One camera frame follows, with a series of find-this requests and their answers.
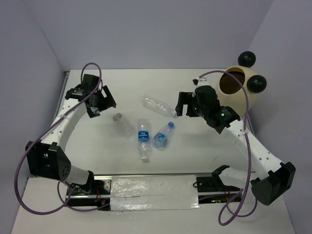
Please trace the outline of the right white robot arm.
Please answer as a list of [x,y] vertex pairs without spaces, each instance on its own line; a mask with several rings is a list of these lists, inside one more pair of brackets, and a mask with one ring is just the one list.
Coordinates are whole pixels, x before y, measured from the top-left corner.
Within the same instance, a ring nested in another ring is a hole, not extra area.
[[270,205],[282,196],[292,185],[296,168],[291,162],[284,163],[271,154],[261,142],[247,129],[239,115],[229,106],[222,106],[216,91],[209,85],[197,87],[193,92],[179,92],[177,116],[183,114],[201,117],[207,125],[235,146],[248,160],[249,167],[255,175],[248,175],[228,165],[214,171],[212,186],[224,190],[228,185],[244,188],[246,182],[251,184],[254,197],[263,205]]

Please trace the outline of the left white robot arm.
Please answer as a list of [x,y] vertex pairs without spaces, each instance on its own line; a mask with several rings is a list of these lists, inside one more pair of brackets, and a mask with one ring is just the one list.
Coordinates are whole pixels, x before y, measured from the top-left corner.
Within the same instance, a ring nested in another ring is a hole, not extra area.
[[69,183],[84,194],[95,191],[94,173],[74,166],[65,154],[67,142],[79,120],[87,114],[89,118],[100,116],[116,102],[107,86],[96,87],[99,77],[85,74],[82,83],[66,92],[63,107],[49,130],[29,150],[27,162],[33,176]]

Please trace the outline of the clear jar silver lid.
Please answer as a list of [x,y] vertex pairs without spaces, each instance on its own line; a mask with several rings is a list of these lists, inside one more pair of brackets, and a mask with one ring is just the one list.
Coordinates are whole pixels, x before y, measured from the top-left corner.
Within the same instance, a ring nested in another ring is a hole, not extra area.
[[113,122],[117,131],[125,138],[129,138],[133,135],[135,128],[129,119],[121,113],[116,113],[113,116]]

